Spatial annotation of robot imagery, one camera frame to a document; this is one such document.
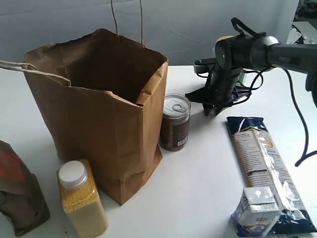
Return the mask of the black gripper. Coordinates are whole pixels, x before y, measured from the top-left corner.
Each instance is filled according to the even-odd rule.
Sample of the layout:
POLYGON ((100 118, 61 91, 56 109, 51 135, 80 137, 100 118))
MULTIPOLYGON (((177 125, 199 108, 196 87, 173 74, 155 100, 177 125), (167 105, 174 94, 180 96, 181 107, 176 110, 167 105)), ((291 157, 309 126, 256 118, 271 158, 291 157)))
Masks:
POLYGON ((237 86, 242 72, 242 68, 224 70, 216 66, 208 76, 205 89, 186 93, 185 97, 190 102, 203 102, 205 116, 209 114, 217 116, 223 109, 232 107, 242 97, 250 97, 249 89, 237 86))

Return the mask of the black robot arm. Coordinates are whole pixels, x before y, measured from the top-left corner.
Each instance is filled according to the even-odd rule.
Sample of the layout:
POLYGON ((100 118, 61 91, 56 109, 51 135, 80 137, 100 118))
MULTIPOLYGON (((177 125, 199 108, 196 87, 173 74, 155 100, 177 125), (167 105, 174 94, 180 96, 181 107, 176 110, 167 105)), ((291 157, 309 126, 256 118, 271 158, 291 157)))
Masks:
POLYGON ((207 73, 204 87, 187 93, 190 102, 201 103, 204 114, 219 114, 226 108, 247 101, 253 85, 237 86, 238 77, 249 69, 260 77, 273 68, 305 73, 305 89, 317 100, 317 46, 281 44, 272 36, 224 37, 217 41, 215 57, 194 63, 196 74, 207 73))

